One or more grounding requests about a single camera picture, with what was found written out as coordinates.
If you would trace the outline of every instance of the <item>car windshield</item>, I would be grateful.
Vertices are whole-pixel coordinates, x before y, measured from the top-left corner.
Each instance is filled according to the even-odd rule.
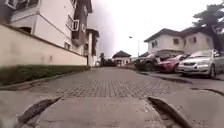
[[[190,58],[195,57],[211,57],[212,56],[212,50],[206,50],[206,51],[198,51],[193,53]]]

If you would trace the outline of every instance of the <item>green tree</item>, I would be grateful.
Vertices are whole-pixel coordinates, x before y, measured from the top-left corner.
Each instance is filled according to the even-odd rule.
[[[224,6],[221,4],[207,5],[206,10],[195,14],[193,17],[197,22],[193,22],[196,27],[205,27],[211,33],[214,48],[219,49],[218,34],[224,28]]]

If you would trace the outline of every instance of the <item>roof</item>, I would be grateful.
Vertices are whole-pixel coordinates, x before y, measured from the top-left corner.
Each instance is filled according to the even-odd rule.
[[[170,35],[170,36],[186,37],[186,36],[189,36],[189,35],[197,33],[197,32],[201,32],[208,36],[211,35],[211,32],[209,32],[209,30],[205,27],[189,27],[180,32],[164,28],[164,29],[160,30],[159,32],[157,32],[156,34],[149,37],[148,39],[146,39],[144,42],[149,42],[151,40],[154,40],[155,38],[159,37],[162,34],[166,34],[166,35]]]
[[[211,32],[209,32],[209,30],[205,27],[189,27],[189,28],[182,30],[180,33],[181,33],[182,37],[186,37],[186,36],[189,36],[189,35],[197,33],[197,32],[201,32],[208,36],[211,35]]]
[[[100,37],[99,31],[97,31],[95,29],[88,28],[87,33],[94,33],[96,35],[96,37],[98,37],[98,38]]]
[[[93,13],[91,0],[79,0],[79,2],[84,3],[86,5],[88,13]]]
[[[140,55],[139,57],[147,57],[148,55],[149,55],[149,52],[146,52],[146,53]]]
[[[124,51],[119,51],[113,55],[113,58],[116,58],[116,57],[131,57],[131,55]]]
[[[159,37],[160,35],[163,35],[163,34],[167,34],[167,35],[171,35],[171,36],[180,36],[180,32],[164,28],[164,29],[160,30],[159,32],[157,32],[156,34],[149,37],[148,39],[146,39],[144,42],[149,42],[151,40],[154,40],[155,38],[157,38],[157,37]]]

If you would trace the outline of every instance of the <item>brick pavement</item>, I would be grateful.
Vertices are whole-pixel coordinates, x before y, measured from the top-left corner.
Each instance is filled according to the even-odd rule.
[[[190,87],[138,74],[132,70],[97,68],[91,71],[45,82],[28,91],[56,93],[64,97],[136,97],[156,96]]]

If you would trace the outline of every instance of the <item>pole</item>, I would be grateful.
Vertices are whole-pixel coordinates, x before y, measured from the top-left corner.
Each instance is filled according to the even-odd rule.
[[[139,40],[138,40],[138,58],[139,58]]]

